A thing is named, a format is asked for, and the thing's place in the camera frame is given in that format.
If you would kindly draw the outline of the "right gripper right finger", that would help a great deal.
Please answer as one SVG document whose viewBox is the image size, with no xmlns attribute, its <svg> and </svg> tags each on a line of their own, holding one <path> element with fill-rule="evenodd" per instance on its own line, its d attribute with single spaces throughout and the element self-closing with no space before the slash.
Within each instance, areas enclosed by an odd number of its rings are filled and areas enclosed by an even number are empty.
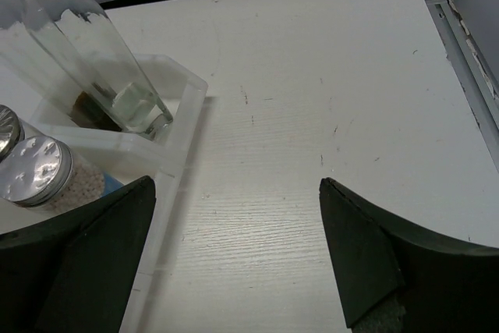
<svg viewBox="0 0 499 333">
<path fill-rule="evenodd" d="M 496 248 L 424 228 L 331 178 L 320 212 L 351 331 L 497 331 Z"/>
</svg>

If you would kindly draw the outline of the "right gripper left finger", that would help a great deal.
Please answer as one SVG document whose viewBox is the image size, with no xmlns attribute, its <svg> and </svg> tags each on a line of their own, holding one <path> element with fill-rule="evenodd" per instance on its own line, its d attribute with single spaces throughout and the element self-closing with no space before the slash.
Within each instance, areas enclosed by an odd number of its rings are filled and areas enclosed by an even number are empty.
<svg viewBox="0 0 499 333">
<path fill-rule="evenodd" d="M 156 204 L 141 177 L 1 236 L 3 332 L 117 332 Z"/>
</svg>

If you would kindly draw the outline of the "white shaker blue label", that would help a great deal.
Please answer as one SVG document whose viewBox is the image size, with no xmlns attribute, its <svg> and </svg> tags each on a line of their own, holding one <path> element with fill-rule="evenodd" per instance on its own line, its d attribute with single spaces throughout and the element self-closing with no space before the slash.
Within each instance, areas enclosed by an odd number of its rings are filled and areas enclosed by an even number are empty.
<svg viewBox="0 0 499 333">
<path fill-rule="evenodd" d="M 117 179 L 49 136 L 21 141 L 1 162 L 1 198 L 48 216 L 82 207 L 121 187 Z"/>
</svg>

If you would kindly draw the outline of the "tall jar silver lid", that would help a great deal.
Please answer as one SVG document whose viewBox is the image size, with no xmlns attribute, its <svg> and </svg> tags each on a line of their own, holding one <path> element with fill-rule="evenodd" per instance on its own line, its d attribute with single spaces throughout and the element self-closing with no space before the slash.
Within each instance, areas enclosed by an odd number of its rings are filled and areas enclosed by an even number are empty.
<svg viewBox="0 0 499 333">
<path fill-rule="evenodd" d="M 0 158 L 3 161 L 25 137 L 22 120 L 5 105 L 1 105 L 0 131 Z"/>
</svg>

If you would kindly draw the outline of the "glass pourer bottle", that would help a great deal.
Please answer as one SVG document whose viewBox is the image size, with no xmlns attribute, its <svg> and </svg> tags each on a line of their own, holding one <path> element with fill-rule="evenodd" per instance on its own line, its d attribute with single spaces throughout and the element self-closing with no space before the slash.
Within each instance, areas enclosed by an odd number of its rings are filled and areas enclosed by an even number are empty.
<svg viewBox="0 0 499 333">
<path fill-rule="evenodd" d="M 173 116 L 94 0 L 26 0 L 34 40 L 127 133 L 164 136 Z"/>
</svg>

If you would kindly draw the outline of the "glass bottle dark sauce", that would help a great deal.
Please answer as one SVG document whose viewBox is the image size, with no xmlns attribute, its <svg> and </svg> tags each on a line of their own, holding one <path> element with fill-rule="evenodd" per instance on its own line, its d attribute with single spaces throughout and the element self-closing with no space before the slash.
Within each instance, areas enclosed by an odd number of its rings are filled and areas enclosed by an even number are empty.
<svg viewBox="0 0 499 333">
<path fill-rule="evenodd" d="M 86 66 L 72 55 L 51 12 L 60 16 L 68 0 L 1 0 L 1 60 L 79 127 L 121 132 L 101 106 Z"/>
</svg>

